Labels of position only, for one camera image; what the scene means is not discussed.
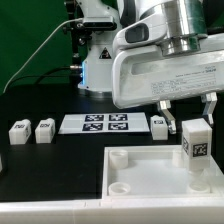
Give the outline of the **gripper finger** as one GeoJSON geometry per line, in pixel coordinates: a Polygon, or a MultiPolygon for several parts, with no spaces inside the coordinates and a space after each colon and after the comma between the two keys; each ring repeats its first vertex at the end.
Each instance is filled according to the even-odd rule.
{"type": "Polygon", "coordinates": [[[169,100],[162,100],[157,103],[157,109],[159,113],[165,118],[168,130],[171,134],[176,133],[176,120],[174,116],[171,114],[171,103],[169,100]]]}
{"type": "Polygon", "coordinates": [[[217,94],[215,92],[206,93],[201,96],[201,101],[205,104],[203,116],[210,126],[214,125],[213,112],[217,104],[217,94]]]}

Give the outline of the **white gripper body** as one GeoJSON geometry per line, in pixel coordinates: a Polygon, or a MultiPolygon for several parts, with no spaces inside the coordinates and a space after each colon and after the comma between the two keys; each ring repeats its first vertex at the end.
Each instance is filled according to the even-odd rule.
{"type": "Polygon", "coordinates": [[[197,53],[163,57],[156,46],[123,51],[112,68],[118,108],[224,91],[224,44],[203,42],[197,53]]]}

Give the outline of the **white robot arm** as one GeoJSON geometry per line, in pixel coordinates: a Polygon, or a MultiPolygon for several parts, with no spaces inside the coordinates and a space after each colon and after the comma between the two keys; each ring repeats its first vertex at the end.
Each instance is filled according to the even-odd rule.
{"type": "Polygon", "coordinates": [[[224,91],[224,33],[210,35],[200,0],[78,0],[93,32],[78,88],[116,107],[157,105],[176,132],[170,102],[200,96],[209,122],[224,91]]]}

